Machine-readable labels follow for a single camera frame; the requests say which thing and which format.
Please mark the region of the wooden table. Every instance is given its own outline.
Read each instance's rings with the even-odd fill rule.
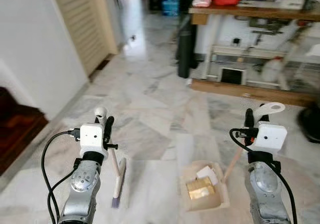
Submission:
[[[204,60],[204,68],[202,71],[202,79],[207,79],[208,77],[217,78],[217,75],[209,74],[211,55],[215,52],[214,46],[219,38],[220,28],[222,26],[223,16],[225,15],[239,15],[239,16],[249,16],[249,17],[261,17],[261,18],[286,18],[286,19],[302,19],[308,21],[320,21],[320,5],[317,5],[313,10],[302,11],[302,10],[292,10],[292,9],[280,9],[280,8],[260,8],[260,7],[239,7],[236,5],[215,5],[211,4],[209,7],[190,7],[189,13],[192,14],[193,24],[206,25],[208,16],[214,15],[215,22],[213,23],[210,32],[208,33],[211,37],[210,43],[208,45],[206,56]],[[285,66],[290,57],[297,51],[298,42],[293,44],[287,54],[284,55],[283,65]],[[287,81],[285,77],[281,74],[277,83],[266,83],[257,82],[260,84],[279,86],[282,90],[289,90]]]

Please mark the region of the marble floor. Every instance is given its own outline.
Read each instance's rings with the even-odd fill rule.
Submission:
[[[38,148],[0,195],[1,224],[48,224],[47,189],[40,169],[41,152],[52,133],[94,120],[93,111],[104,106],[114,115],[112,139],[117,156],[127,157],[127,172],[120,208],[111,200],[114,172],[108,159],[102,165],[95,224],[251,224],[249,196],[244,184],[243,154],[229,177],[230,207],[218,211],[186,212],[179,176],[195,160],[218,162],[226,169],[237,150],[229,129],[241,127],[247,108],[260,101],[191,90],[179,78],[172,36],[178,20],[149,14],[123,51],[98,74],[85,94],[39,141]],[[309,143],[296,123],[300,107],[273,115],[288,137],[276,157],[295,196],[299,224],[320,223],[320,146]],[[79,144],[59,137],[49,148],[46,168],[51,183],[66,175],[79,155]],[[68,183],[56,191],[60,208],[68,196]],[[283,199],[291,215],[289,198]]]

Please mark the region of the louvered door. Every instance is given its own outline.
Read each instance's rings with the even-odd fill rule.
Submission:
[[[56,0],[87,74],[108,55],[94,0]]]

